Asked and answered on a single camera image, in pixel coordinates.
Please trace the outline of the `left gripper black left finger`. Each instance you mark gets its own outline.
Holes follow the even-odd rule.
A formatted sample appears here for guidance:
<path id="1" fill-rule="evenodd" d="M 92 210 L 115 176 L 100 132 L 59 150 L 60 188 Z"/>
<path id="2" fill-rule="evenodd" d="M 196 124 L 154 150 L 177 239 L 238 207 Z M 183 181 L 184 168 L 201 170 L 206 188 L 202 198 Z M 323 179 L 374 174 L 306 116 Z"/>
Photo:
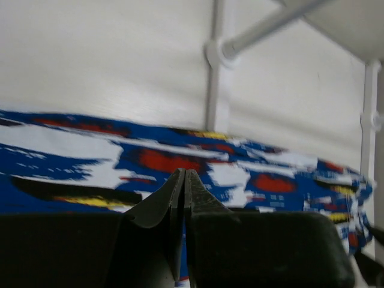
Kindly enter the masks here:
<path id="1" fill-rule="evenodd" d="M 184 171 L 121 214 L 1 217 L 2 287 L 173 287 Z"/>

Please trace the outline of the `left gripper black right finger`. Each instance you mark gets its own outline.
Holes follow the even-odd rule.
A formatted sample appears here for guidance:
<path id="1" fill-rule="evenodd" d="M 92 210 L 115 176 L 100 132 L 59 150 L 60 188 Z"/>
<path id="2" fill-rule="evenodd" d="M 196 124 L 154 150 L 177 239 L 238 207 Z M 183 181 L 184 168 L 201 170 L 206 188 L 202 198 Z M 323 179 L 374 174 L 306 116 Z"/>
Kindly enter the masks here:
<path id="1" fill-rule="evenodd" d="M 192 287 L 353 287 L 334 224 L 312 212 L 231 210 L 185 174 L 187 265 Z"/>

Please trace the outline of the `blue white red patterned trousers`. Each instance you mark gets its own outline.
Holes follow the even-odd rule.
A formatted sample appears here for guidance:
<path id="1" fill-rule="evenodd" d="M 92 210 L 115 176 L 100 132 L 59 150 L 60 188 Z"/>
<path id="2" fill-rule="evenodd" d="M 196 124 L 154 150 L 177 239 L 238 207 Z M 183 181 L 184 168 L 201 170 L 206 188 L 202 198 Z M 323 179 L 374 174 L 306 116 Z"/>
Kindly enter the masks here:
<path id="1" fill-rule="evenodd" d="M 363 210 L 373 184 L 327 160 L 253 140 L 56 113 L 1 112 L 1 217 L 8 214 L 129 211 L 178 169 L 194 170 L 225 207 L 312 212 L 334 224 L 349 258 L 373 238 Z M 185 187 L 179 279 L 187 265 Z"/>

